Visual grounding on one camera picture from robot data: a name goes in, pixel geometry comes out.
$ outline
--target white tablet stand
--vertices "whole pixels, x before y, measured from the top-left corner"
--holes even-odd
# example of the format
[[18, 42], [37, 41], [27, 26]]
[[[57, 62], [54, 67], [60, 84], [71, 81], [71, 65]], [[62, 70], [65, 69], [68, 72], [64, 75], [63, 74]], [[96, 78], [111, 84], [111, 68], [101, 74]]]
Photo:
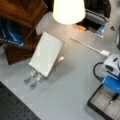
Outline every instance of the white tablet stand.
[[64, 57], [60, 57], [57, 60], [63, 45], [64, 42], [62, 40], [43, 32], [29, 63], [33, 68], [31, 70], [30, 77], [24, 80], [24, 82], [28, 84], [32, 79], [36, 78], [36, 82], [30, 86], [34, 89], [40, 83], [42, 76], [48, 77], [51, 70], [64, 60]]

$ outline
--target metal stand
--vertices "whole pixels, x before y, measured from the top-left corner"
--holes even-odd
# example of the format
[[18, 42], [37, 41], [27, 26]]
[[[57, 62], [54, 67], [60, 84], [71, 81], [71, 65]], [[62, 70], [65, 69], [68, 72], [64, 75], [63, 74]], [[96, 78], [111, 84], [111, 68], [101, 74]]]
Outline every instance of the metal stand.
[[[52, 70], [55, 69], [55, 67], [57, 65], [59, 65], [62, 61], [64, 60], [64, 57], [60, 57], [54, 64]], [[25, 84], [29, 84], [31, 82], [31, 80], [34, 80], [35, 79], [35, 82], [33, 84], [30, 85], [30, 88], [31, 89], [35, 89], [39, 84], [40, 84], [40, 80], [42, 79], [43, 75], [39, 72], [37, 72], [37, 70], [35, 69], [32, 69], [31, 72], [30, 72], [30, 77], [27, 78], [26, 80], [24, 80], [24, 83]]]

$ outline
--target wire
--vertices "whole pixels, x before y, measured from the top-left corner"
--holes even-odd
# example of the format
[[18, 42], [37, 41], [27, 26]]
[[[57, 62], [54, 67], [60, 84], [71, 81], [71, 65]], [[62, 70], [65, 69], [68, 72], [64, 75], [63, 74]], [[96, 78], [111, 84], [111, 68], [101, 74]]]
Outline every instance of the wire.
[[102, 83], [102, 81], [103, 81], [103, 77], [100, 77], [100, 76], [98, 76], [97, 74], [96, 74], [96, 67], [98, 66], [98, 65], [101, 65], [101, 64], [103, 64], [103, 62], [99, 62], [99, 63], [97, 63], [97, 64], [95, 64], [95, 66], [93, 67], [93, 74], [94, 74], [94, 76], [95, 76], [95, 78], [97, 78], [101, 83]]
[[93, 47], [91, 47], [91, 46], [89, 46], [89, 45], [86, 45], [85, 43], [83, 43], [83, 42], [81, 42], [81, 41], [79, 41], [79, 40], [77, 40], [77, 39], [74, 39], [74, 38], [72, 38], [72, 37], [70, 37], [70, 38], [71, 38], [72, 40], [75, 40], [75, 41], [81, 43], [82, 45], [84, 45], [84, 46], [86, 46], [86, 47], [88, 47], [88, 48], [90, 48], [90, 49], [98, 52], [98, 53], [101, 53], [101, 51], [99, 51], [99, 50], [97, 50], [97, 49], [95, 49], [95, 48], [93, 48]]
[[99, 51], [99, 50], [97, 50], [97, 49], [95, 49], [95, 48], [93, 48], [93, 47], [91, 47], [91, 46], [89, 46], [89, 45], [86, 45], [85, 43], [83, 43], [83, 42], [81, 42], [81, 41], [79, 41], [79, 40], [77, 40], [77, 39], [72, 38], [71, 36], [70, 36], [70, 38], [71, 38], [72, 40], [74, 40], [74, 41], [77, 41], [77, 42], [81, 43], [81, 44], [84, 45], [85, 47], [94, 50], [95, 52], [101, 54], [101, 55], [104, 56], [104, 57], [108, 57], [108, 56], [110, 55], [110, 52], [109, 52], [109, 51], [106, 51], [106, 50]]

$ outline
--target lamp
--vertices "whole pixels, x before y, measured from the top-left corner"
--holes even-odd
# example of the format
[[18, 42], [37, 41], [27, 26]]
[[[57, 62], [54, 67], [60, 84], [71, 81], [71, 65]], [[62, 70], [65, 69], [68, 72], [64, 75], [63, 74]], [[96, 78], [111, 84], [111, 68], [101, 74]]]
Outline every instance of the lamp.
[[84, 0], [54, 0], [54, 19], [61, 24], [74, 24], [85, 17]]

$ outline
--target table surface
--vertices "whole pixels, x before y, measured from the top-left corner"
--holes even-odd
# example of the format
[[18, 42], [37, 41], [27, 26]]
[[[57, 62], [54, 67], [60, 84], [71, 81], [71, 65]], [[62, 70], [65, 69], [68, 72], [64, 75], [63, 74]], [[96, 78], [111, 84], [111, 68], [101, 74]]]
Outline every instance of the table surface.
[[24, 84], [31, 70], [28, 65], [30, 59], [9, 66], [3, 47], [0, 47], [1, 82], [42, 120], [97, 118], [89, 114], [86, 104], [100, 85], [93, 75], [93, 66], [106, 58], [69, 39], [69, 35], [98, 50], [105, 49], [118, 54], [119, 51], [115, 43], [108, 39], [102, 39], [90, 31], [77, 31], [75, 34], [74, 30], [75, 27], [66, 27], [54, 20], [47, 27], [46, 32], [65, 41], [60, 53], [65, 59], [34, 90], [30, 89], [30, 84]]

